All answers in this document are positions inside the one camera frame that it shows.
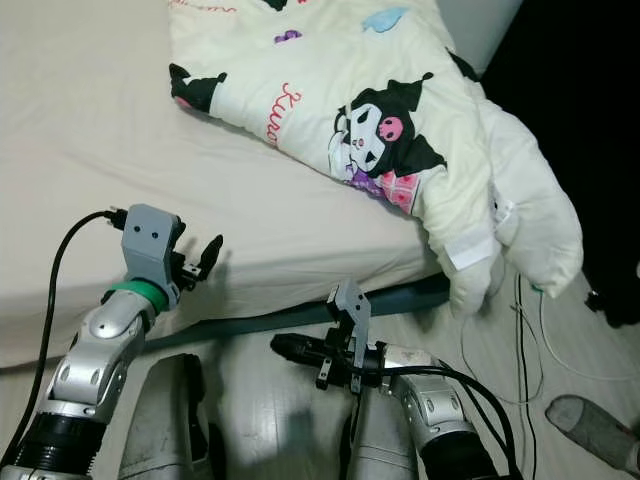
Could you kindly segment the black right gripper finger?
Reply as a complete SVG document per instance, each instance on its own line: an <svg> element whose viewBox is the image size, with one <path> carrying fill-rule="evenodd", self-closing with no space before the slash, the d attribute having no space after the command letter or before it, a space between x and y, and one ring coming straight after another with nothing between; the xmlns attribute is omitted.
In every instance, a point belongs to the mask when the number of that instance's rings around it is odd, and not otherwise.
<svg viewBox="0 0 640 480"><path fill-rule="evenodd" d="M324 339L300 333L275 334L270 348L275 355L298 365L323 365L332 357L332 348Z"/></svg>

